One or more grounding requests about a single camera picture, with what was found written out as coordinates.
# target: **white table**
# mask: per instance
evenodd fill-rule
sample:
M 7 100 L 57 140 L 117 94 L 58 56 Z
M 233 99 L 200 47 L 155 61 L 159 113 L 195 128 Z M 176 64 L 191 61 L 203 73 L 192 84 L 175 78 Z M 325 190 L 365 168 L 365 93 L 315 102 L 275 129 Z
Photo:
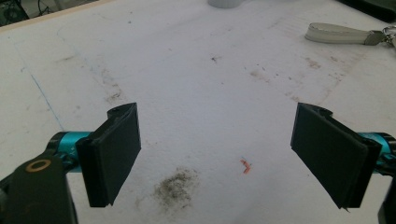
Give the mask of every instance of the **white table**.
M 82 176 L 68 175 L 80 223 L 377 222 L 390 178 L 373 175 L 361 208 L 339 210 L 290 137 L 296 102 L 396 135 L 396 51 L 304 39 L 314 21 L 388 24 L 325 0 L 118 0 L 58 15 L 0 29 L 1 177 L 55 133 L 137 102 L 142 150 L 114 206 L 90 208 Z M 198 184 L 190 205 L 166 210 L 155 188 L 177 167 Z

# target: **keychain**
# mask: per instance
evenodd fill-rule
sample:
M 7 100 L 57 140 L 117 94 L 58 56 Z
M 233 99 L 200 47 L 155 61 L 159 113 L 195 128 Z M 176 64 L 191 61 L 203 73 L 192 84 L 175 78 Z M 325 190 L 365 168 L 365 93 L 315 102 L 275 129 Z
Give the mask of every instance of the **keychain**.
M 305 38 L 320 43 L 369 46 L 385 42 L 396 47 L 396 25 L 388 26 L 382 31 L 362 31 L 340 25 L 314 22 L 309 24 Z

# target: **white strap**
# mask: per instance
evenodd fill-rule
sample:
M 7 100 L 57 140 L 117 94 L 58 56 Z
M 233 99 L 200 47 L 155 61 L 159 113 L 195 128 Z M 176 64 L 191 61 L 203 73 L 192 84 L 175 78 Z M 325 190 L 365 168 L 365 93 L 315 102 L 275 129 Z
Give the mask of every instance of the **white strap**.
M 345 26 L 315 22 L 309 25 L 305 38 L 331 44 L 376 45 L 383 39 L 383 34 L 377 31 L 362 31 Z

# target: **orange ring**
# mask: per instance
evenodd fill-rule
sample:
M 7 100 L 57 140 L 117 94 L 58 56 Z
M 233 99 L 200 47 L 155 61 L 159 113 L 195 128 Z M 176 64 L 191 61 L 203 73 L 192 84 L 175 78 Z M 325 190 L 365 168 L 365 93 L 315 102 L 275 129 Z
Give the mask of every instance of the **orange ring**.
M 44 162 L 44 164 L 39 166 L 39 167 L 36 167 L 36 168 L 33 167 L 33 166 L 35 166 L 36 164 L 38 164 L 40 162 Z M 26 171 L 29 172 L 29 173 L 39 172 L 39 171 L 42 171 L 42 170 L 46 169 L 49 166 L 50 166 L 50 160 L 34 161 L 34 162 L 31 162 L 29 165 L 26 166 Z

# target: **metal clip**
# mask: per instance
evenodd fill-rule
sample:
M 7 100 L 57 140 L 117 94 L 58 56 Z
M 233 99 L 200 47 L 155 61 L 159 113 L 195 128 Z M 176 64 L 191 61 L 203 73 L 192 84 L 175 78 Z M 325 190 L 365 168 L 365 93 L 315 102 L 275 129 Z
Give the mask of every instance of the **metal clip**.
M 384 42 L 387 42 L 388 44 L 390 44 L 392 46 L 395 46 L 394 43 L 396 42 L 395 41 L 395 38 L 396 38 L 396 25 L 391 25 L 391 26 L 385 27 L 382 30 L 382 34 L 385 35 Z
M 386 35 L 381 31 L 369 31 L 370 34 L 364 40 L 364 45 L 374 46 L 384 41 Z

